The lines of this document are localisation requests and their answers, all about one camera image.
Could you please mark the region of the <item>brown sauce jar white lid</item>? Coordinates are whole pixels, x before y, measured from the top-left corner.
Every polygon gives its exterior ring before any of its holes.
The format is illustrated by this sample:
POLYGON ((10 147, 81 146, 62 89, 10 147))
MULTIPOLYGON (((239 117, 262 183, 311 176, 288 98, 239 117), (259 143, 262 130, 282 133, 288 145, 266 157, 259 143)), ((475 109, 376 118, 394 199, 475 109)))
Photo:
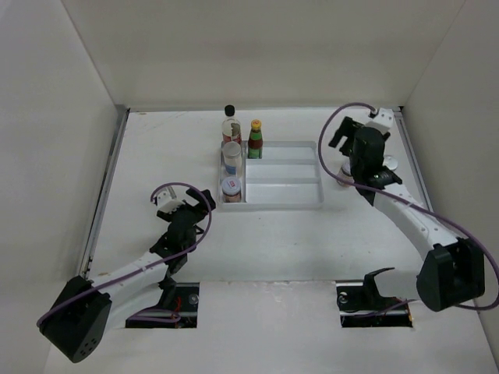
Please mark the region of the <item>brown sauce jar white lid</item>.
POLYGON ((354 179, 351 174, 351 168, 349 161, 345 161, 339 171, 338 171, 338 180, 337 183, 342 187, 351 187, 354 183, 354 179))

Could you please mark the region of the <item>white peppercorn jar silver lid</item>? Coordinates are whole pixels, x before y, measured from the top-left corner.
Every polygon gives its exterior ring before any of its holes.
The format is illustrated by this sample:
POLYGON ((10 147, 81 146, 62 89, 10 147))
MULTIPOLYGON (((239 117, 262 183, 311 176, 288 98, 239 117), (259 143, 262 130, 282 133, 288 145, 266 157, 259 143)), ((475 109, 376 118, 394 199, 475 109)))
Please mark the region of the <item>white peppercorn jar silver lid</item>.
POLYGON ((228 175, 242 175, 242 147, 235 141, 227 142, 221 148, 225 171, 228 175))

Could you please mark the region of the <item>dark soy sauce bottle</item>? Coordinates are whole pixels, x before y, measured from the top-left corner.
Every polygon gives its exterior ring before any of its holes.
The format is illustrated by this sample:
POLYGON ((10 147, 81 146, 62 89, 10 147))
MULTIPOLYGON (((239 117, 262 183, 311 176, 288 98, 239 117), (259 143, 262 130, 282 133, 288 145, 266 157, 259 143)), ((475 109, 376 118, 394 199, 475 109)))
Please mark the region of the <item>dark soy sauce bottle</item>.
POLYGON ((226 119, 221 124, 223 143, 236 142, 241 144, 242 131, 239 120, 235 117, 235 107, 228 104, 224 108, 226 119))

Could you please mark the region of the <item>red chili sauce bottle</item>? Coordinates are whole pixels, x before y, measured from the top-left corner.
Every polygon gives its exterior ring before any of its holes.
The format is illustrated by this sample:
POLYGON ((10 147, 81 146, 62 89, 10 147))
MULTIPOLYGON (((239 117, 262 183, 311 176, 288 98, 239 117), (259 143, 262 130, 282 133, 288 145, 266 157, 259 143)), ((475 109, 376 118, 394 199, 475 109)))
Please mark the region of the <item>red chili sauce bottle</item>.
POLYGON ((247 142, 247 157, 249 159, 261 159, 263 152, 263 137, 261 132, 262 122, 259 119, 251 121, 250 135, 247 142))

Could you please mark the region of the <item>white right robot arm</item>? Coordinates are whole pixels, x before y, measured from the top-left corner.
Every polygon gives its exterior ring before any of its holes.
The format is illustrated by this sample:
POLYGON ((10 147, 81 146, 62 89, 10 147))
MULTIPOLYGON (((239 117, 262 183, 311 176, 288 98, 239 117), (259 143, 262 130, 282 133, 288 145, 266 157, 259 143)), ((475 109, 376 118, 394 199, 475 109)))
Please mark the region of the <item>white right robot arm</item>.
POLYGON ((414 292, 434 312, 478 298, 485 292, 483 251, 427 212, 384 165, 392 123, 386 115, 366 124, 344 117, 328 145, 349 159, 356 191, 388 217, 419 253, 423 265, 418 274, 405 276, 402 289, 414 292))

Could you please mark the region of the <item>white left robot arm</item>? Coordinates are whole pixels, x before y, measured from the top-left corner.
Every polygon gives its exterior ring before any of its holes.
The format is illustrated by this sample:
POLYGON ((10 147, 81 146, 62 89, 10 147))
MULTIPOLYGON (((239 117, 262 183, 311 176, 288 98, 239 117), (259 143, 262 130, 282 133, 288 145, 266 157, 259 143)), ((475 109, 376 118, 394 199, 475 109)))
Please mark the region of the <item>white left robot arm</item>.
POLYGON ((150 201, 167 231, 139 259, 94 279, 76 276, 62 289, 55 303, 38 321, 40 333, 71 362, 88 358, 108 330, 128 320, 176 323, 179 316, 143 316, 148 309, 167 310, 175 301, 175 275, 206 237, 202 221, 211 222, 216 203, 207 189, 185 184, 191 204, 176 198, 174 182, 157 187, 150 201))

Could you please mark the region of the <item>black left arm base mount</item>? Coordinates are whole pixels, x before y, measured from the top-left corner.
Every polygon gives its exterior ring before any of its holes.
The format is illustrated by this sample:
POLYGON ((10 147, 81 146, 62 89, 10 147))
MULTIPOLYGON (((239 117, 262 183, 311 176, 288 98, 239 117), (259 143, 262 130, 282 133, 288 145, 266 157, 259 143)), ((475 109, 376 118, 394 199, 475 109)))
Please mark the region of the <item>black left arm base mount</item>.
POLYGON ((126 320, 128 329, 195 329, 200 304, 200 283, 160 283, 161 297, 156 305, 126 320))

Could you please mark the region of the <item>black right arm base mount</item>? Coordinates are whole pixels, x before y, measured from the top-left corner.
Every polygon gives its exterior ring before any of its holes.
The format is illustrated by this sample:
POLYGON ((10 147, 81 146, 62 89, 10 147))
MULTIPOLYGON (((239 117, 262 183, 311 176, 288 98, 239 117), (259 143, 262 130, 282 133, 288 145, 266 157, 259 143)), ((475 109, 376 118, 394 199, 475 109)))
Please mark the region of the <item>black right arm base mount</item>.
POLYGON ((409 303, 395 296, 382 296, 375 282, 377 275, 392 270, 385 267, 366 274, 362 280, 336 282, 342 328, 412 328, 409 303))

